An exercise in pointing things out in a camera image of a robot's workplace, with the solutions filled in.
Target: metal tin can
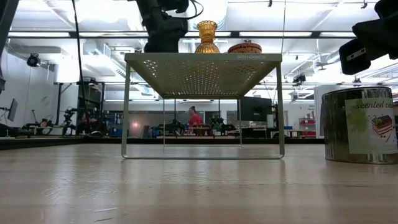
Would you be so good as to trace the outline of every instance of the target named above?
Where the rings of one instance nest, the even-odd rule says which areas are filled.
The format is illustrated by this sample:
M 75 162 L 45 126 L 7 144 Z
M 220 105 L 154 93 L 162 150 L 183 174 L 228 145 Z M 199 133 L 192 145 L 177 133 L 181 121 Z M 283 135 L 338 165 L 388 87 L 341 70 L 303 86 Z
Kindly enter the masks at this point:
M 331 161 L 340 161 L 340 162 L 357 162 L 357 163 L 367 163 L 367 164 L 397 164 L 398 163 L 398 153 L 389 152 L 388 154 L 379 153 L 379 152 L 355 152 L 352 151 L 352 145 L 350 148 L 349 142 L 349 131 L 348 131 L 348 123 L 347 123 L 347 101 L 348 100 L 359 100 L 366 101 L 367 98 L 379 98 L 379 99 L 391 99 L 392 102 L 392 93 L 391 89 L 388 87 L 361 87 L 361 88 L 349 88 L 344 90 L 336 90 L 329 93 L 326 93 L 322 96 L 322 123 L 325 131 L 325 159 Z M 373 107 L 374 105 L 382 105 L 381 103 L 367 104 L 363 107 L 358 106 L 358 108 L 368 108 Z M 392 105 L 391 108 L 383 107 L 383 110 L 387 113 L 392 114 Z M 371 133 L 377 136 L 376 128 L 369 128 L 373 120 L 378 119 L 376 116 L 370 117 L 370 115 L 366 115 L 365 122 L 370 122 L 369 126 L 362 125 L 361 120 L 357 121 L 360 126 L 366 129 L 370 129 L 371 131 L 375 131 L 376 133 Z M 386 135 L 389 135 L 388 138 L 385 135 L 380 135 L 380 138 L 387 139 L 389 141 L 390 147 L 392 141 L 395 143 L 395 147 L 397 146 L 396 141 L 396 129 L 394 116 L 389 118 L 389 123 L 387 124 L 392 130 L 387 130 L 386 126 L 380 128 L 381 132 L 383 130 L 388 131 Z

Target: shelf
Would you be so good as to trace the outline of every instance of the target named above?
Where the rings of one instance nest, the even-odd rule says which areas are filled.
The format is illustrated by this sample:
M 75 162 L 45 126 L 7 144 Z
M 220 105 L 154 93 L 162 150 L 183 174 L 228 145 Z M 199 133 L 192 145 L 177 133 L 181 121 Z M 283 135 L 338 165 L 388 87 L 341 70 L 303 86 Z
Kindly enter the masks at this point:
M 165 99 L 239 99 L 282 55 L 129 53 L 124 60 Z

